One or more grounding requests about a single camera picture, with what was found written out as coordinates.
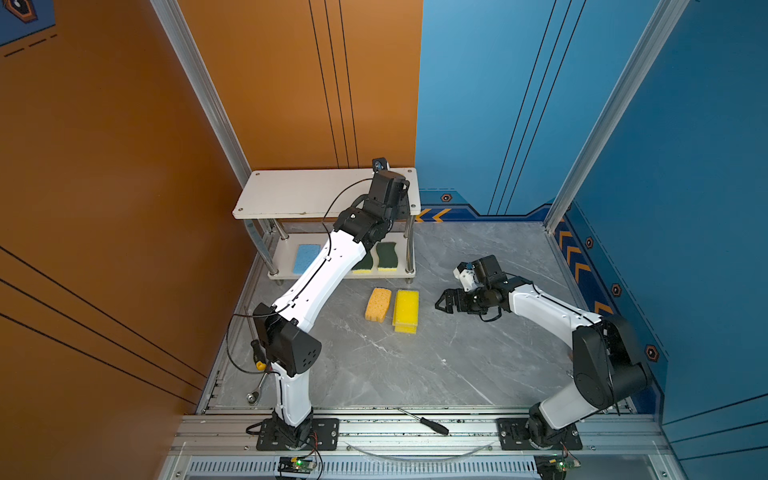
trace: black screwdriver handle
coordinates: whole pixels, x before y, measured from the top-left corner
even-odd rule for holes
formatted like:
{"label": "black screwdriver handle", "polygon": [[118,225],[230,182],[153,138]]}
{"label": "black screwdriver handle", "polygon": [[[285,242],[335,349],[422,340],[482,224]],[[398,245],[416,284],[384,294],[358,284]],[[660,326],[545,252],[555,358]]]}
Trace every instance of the black screwdriver handle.
{"label": "black screwdriver handle", "polygon": [[422,417],[419,419],[419,421],[422,423],[422,425],[428,426],[435,433],[439,433],[440,435],[448,435],[449,433],[448,429],[445,426],[440,425],[437,422],[433,422],[432,420],[428,420]]}

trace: gray marble surface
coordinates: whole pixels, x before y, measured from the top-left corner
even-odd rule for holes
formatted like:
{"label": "gray marble surface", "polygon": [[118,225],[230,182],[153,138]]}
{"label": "gray marble surface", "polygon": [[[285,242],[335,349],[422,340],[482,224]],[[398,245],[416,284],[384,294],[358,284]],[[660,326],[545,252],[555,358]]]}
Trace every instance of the gray marble surface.
{"label": "gray marble surface", "polygon": [[[412,284],[343,280],[320,312],[311,331],[323,343],[311,369],[314,406],[530,406],[570,381],[568,347],[532,321],[505,313],[496,322],[483,323],[476,316],[449,315],[434,308],[444,289],[460,287],[452,274],[459,262],[490,254],[505,271],[525,276],[547,293],[573,303],[558,265],[561,259],[552,253],[540,223],[418,223]],[[293,283],[278,286],[262,275],[251,299],[254,306],[270,304]],[[384,323],[363,316],[372,289],[378,286],[393,291]],[[392,327],[398,289],[419,291],[415,335],[395,333]],[[233,356],[253,369],[250,338],[245,324],[233,326]],[[209,408],[249,408],[246,394],[259,377],[227,366]],[[275,379],[270,376],[261,392],[257,407],[273,406]]]}

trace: blue sponge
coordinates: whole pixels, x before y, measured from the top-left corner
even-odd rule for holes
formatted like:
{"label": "blue sponge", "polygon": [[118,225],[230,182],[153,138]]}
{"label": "blue sponge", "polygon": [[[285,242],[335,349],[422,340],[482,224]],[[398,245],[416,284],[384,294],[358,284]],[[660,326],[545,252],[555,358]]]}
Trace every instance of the blue sponge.
{"label": "blue sponge", "polygon": [[299,245],[296,252],[296,262],[293,264],[293,273],[301,275],[310,268],[313,261],[320,255],[322,247],[320,245]]}

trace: black mounting plate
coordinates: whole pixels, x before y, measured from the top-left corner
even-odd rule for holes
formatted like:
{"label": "black mounting plate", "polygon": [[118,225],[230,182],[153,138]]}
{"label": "black mounting plate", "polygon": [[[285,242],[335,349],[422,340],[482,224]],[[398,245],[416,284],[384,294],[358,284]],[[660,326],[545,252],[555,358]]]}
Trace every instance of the black mounting plate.
{"label": "black mounting plate", "polygon": [[[528,419],[496,419],[498,440],[502,443],[502,450],[560,450],[561,445],[553,445],[549,449],[542,449],[531,443],[531,435],[525,424]],[[576,425],[565,427],[565,448],[568,450],[581,450],[581,437]]]}
{"label": "black mounting plate", "polygon": [[[336,450],[339,439],[339,419],[312,419],[312,433],[317,434],[317,449],[321,452]],[[259,442],[256,450],[261,452],[311,452],[315,448],[315,439],[310,433],[310,439],[301,448],[294,448],[285,435],[276,428],[272,419],[264,420],[261,424]]]}

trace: sponge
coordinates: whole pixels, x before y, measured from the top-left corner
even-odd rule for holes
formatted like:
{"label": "sponge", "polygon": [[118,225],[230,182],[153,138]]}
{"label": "sponge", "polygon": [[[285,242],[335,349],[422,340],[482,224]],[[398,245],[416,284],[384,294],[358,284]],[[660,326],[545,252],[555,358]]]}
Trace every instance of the sponge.
{"label": "sponge", "polygon": [[419,292],[415,290],[397,291],[392,324],[398,333],[416,333],[416,327],[419,324]]}
{"label": "sponge", "polygon": [[373,270],[373,255],[370,252],[366,252],[362,260],[352,267],[352,273],[371,273],[371,270]]}
{"label": "sponge", "polygon": [[321,249],[320,245],[299,245],[296,251],[296,262],[293,263],[293,273],[301,275],[306,272],[306,269],[310,268],[312,262],[320,255]]}
{"label": "sponge", "polygon": [[384,317],[389,310],[389,301],[392,299],[392,291],[386,288],[375,288],[368,300],[366,308],[366,320],[372,322],[384,322]]}
{"label": "sponge", "polygon": [[394,272],[397,270],[395,242],[380,242],[376,244],[376,254],[379,255],[379,271]]}

